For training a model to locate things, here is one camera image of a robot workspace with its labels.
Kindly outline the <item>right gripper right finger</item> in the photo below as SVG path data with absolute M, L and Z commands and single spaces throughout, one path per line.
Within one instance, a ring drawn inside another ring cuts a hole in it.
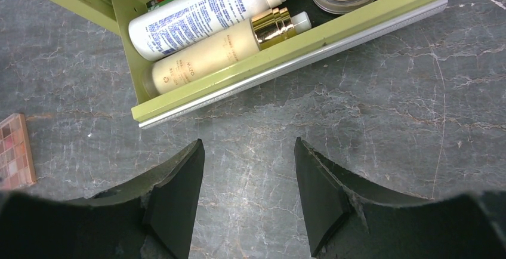
M 314 258 L 504 258 L 505 192 L 433 201 L 380 186 L 298 138 L 294 156 Z

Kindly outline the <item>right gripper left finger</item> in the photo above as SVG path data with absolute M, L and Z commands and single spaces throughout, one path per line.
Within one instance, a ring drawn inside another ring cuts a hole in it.
M 187 258 L 204 164 L 198 139 L 90 198 L 1 192 L 1 257 Z

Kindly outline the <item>eyeshadow palette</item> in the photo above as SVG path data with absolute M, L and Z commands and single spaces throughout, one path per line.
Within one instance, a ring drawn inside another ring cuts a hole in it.
M 13 113 L 1 122 L 1 190 L 29 187 L 35 183 L 25 116 Z

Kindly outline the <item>white lotion tube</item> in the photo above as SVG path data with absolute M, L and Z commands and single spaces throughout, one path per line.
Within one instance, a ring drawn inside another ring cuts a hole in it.
M 173 0 L 130 21 L 139 55 L 159 60 L 286 0 Z

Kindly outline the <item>green drawer cabinet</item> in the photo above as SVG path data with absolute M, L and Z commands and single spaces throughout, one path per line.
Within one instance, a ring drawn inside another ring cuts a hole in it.
M 128 23 L 147 11 L 148 0 L 50 0 L 121 37 L 138 104 L 141 128 L 176 118 L 443 11 L 448 0 L 376 0 L 343 16 L 326 15 L 312 0 L 289 0 L 292 13 L 306 11 L 313 27 L 272 48 L 221 69 L 194 84 L 150 98 L 141 76 L 151 63 L 136 52 Z

